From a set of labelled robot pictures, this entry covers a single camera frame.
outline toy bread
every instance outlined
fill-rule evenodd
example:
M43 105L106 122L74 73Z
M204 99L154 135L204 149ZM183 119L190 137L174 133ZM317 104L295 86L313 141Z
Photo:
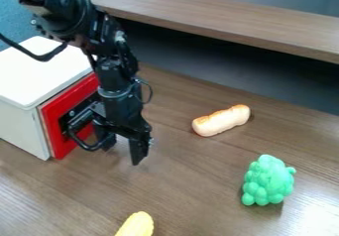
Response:
M144 211L139 211L127 218L115 236L151 236L153 230L152 217Z
M235 105L229 109L194 119L192 127L198 135L210 137L245 124L250 115L251 109L247 105Z

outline wooden surface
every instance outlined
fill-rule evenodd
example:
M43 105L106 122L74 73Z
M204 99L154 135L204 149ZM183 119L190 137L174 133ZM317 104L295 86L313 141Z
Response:
M92 0L112 15L297 56L339 62L339 18L230 0Z
M142 76L155 90L144 110L155 143L137 167L124 140L48 162L0 141L2 236L114 235L139 210L154 217L155 236L338 235L338 117L150 67ZM193 118L237 103L253 109L249 123L192 133ZM243 175L262 153L297 169L295 191L245 207Z

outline red frame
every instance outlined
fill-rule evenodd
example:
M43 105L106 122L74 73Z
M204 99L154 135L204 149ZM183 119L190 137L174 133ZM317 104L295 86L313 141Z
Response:
M50 141L51 150L56 159L62 159L76 147L74 141L62 134L58 118L93 94L97 86L98 80L95 74L91 73L41 106L41 116L45 123L46 136ZM77 133L77 136L84 140L92 132L92 125L88 124Z

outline cable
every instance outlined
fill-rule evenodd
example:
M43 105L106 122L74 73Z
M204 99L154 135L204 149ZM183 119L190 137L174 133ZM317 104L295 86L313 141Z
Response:
M32 52L28 51L27 49L25 49L24 47L20 46L16 42L8 39L7 37L5 37L1 33L0 33L0 40L2 40L4 43L9 45L10 47L13 47L16 50L19 50L21 53L24 53L25 55L29 56L30 58L33 58L33 59L38 60L38 61L49 61L50 59L55 57L57 54L62 52L68 45L68 42L63 42L60 46L56 47L55 49L53 49L49 53L46 53L46 54L41 55L41 56L37 56L37 55L33 54Z
M148 87L149 87L149 90L150 90L150 96L149 96L149 99L148 99L146 102L142 101L141 98L138 97L137 95L135 95L135 98L136 98L140 103L142 103L143 105L146 105L146 104L150 103L151 100L152 100L152 98L153 98L153 89L152 89L152 87L150 86L150 84L147 83L145 80L139 79L139 78L136 78L135 81L136 81L136 82L135 82L135 85L137 85L137 84L139 84L139 83L142 83L142 84L145 84L146 86L148 86Z

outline wooden bench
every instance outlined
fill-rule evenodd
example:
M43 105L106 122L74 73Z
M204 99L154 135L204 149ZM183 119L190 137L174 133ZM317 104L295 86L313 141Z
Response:
M230 0L92 0L146 24L339 62L339 18Z

